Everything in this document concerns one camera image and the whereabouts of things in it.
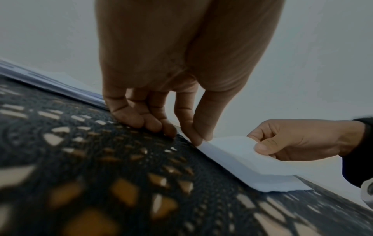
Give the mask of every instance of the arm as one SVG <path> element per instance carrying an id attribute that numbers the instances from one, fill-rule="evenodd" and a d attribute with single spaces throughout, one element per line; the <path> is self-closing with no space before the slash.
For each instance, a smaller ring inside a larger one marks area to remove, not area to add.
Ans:
<path id="1" fill-rule="evenodd" d="M 355 185 L 360 187 L 361 184 L 373 178 L 373 169 L 370 164 L 372 163 L 372 146 L 373 146 L 373 117 L 356 119 L 365 124 L 365 131 L 362 138 L 357 137 L 357 146 L 347 154 L 342 156 L 342 175 L 343 177 Z"/>

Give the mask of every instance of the hand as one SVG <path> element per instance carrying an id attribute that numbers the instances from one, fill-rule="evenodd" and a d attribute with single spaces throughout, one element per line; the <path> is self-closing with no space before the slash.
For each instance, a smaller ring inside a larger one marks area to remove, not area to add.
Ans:
<path id="1" fill-rule="evenodd" d="M 350 153 L 363 138 L 359 121 L 268 120 L 248 134 L 255 151 L 281 161 L 314 161 Z"/>
<path id="2" fill-rule="evenodd" d="M 283 0 L 96 0 L 103 96 L 113 116 L 194 145 L 210 140 L 266 49 Z M 198 84 L 206 91 L 193 113 Z"/>

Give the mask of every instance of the black lace fabric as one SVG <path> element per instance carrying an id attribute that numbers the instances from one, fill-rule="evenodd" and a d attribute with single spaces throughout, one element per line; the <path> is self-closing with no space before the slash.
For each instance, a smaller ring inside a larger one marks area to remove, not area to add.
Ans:
<path id="1" fill-rule="evenodd" d="M 0 77 L 0 235 L 373 235 L 370 210 L 305 183 L 258 192 L 181 136 Z"/>

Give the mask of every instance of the wall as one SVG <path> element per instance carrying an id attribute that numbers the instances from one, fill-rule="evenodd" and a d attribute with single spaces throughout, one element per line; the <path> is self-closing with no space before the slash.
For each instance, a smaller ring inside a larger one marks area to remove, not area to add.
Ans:
<path id="1" fill-rule="evenodd" d="M 215 136 L 246 135 L 266 119 L 351 119 L 373 113 L 372 0 L 288 0 L 275 36 Z M 1 0 L 0 56 L 66 72 L 100 89 L 93 0 Z M 200 90 L 196 104 L 201 98 Z M 174 94 L 166 110 L 171 120 Z M 359 204 L 338 157 L 307 178 Z"/>

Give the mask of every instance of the wrist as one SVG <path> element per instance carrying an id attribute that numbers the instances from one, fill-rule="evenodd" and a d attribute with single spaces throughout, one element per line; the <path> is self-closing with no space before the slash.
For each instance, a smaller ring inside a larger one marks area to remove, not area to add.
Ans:
<path id="1" fill-rule="evenodd" d="M 339 129 L 339 155 L 346 156 L 363 140 L 365 124 L 360 121 L 337 121 L 337 124 Z"/>

